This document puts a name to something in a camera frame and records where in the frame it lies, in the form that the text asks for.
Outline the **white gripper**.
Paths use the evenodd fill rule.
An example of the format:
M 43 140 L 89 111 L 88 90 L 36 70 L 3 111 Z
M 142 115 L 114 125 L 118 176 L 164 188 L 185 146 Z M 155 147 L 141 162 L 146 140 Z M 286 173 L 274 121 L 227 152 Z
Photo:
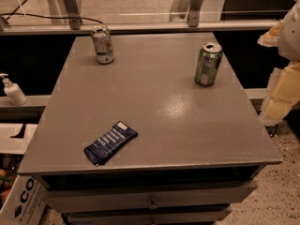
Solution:
M 275 67 L 263 99 L 260 122 L 272 127 L 282 121 L 300 101 L 300 1 L 281 22 L 271 27 L 257 41 L 264 47 L 278 47 L 278 53 L 291 60 L 284 69 Z

